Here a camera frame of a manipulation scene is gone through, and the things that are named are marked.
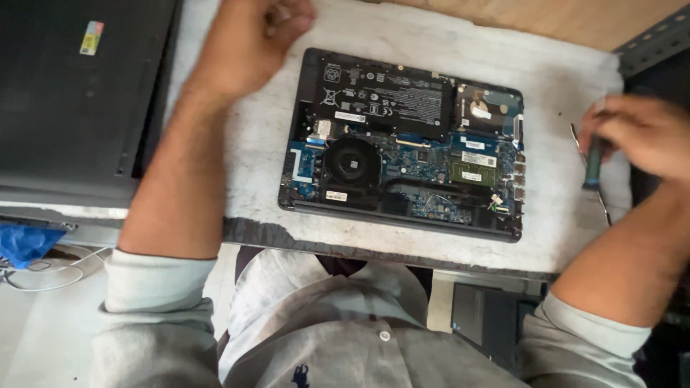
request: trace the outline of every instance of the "open laptop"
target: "open laptop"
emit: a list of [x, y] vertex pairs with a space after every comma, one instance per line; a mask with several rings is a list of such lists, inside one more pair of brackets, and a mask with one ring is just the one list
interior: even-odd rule
[[523, 111], [514, 89], [310, 48], [278, 204], [517, 242]]

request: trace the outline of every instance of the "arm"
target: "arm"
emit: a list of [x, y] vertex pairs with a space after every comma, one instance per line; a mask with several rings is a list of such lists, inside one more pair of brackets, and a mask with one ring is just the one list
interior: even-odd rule
[[659, 189], [583, 250], [551, 292], [573, 307], [637, 327], [661, 317], [690, 258], [690, 117], [656, 99], [610, 96], [583, 119], [638, 167], [664, 178]]
[[268, 1], [223, 0], [106, 261], [108, 295], [94, 339], [93, 387], [219, 387], [217, 351], [201, 297], [221, 244], [224, 119], [259, 90], [313, 20], [308, 0], [270, 27]]
[[643, 387], [633, 352], [663, 314], [690, 258], [690, 117], [657, 100], [609, 96], [584, 116], [658, 190], [588, 245], [524, 324], [523, 378], [534, 387]]
[[180, 94], [122, 228], [131, 253], [208, 259], [218, 253], [225, 213], [224, 119], [229, 106], [259, 90], [311, 27], [308, 0], [267, 37], [269, 2], [224, 0], [199, 61]]

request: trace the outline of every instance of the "white mat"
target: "white mat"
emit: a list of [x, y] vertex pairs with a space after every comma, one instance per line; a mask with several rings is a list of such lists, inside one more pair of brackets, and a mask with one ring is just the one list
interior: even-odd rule
[[[498, 269], [555, 272], [601, 228], [578, 225], [584, 168], [569, 132], [589, 104], [622, 89], [611, 54], [442, 14], [356, 0], [315, 0], [314, 28], [284, 68], [236, 107], [227, 125], [227, 217], [280, 224], [298, 240], [420, 255]], [[170, 101], [193, 67], [217, 0], [187, 0]], [[517, 244], [287, 212], [277, 206], [295, 91], [308, 47], [516, 88], [524, 95], [527, 157], [523, 237]], [[630, 207], [623, 156], [603, 168], [614, 219]]]

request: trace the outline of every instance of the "hand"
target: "hand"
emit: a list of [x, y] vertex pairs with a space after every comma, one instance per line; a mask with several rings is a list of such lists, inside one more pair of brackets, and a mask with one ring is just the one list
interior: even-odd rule
[[587, 153], [595, 133], [642, 170], [690, 183], [690, 115], [660, 99], [609, 95], [594, 103], [582, 118], [580, 151]]
[[278, 1], [221, 0], [186, 88], [231, 101], [263, 87], [315, 17], [309, 0]]

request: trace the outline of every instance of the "work table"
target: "work table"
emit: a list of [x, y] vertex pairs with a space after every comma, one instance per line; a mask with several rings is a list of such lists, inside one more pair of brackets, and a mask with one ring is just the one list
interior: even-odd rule
[[[184, 4], [169, 107], [193, 68], [216, 5], [216, 0]], [[228, 114], [227, 242], [544, 278], [560, 272], [606, 228], [579, 216], [600, 209], [598, 203], [580, 201], [584, 167], [570, 123], [577, 125], [605, 93], [622, 90], [614, 55], [389, 3], [316, 0], [315, 6], [313, 29], [290, 49], [284, 68]], [[522, 239], [507, 244], [281, 210], [277, 192], [302, 54], [309, 47], [520, 90], [527, 158]], [[628, 178], [629, 165], [620, 154], [602, 169], [614, 220], [630, 207]], [[5, 214], [41, 212], [26, 204], [1, 205], [12, 206]], [[117, 227], [126, 214], [123, 209], [43, 207], [60, 212], [50, 213], [54, 220], [108, 227]]]

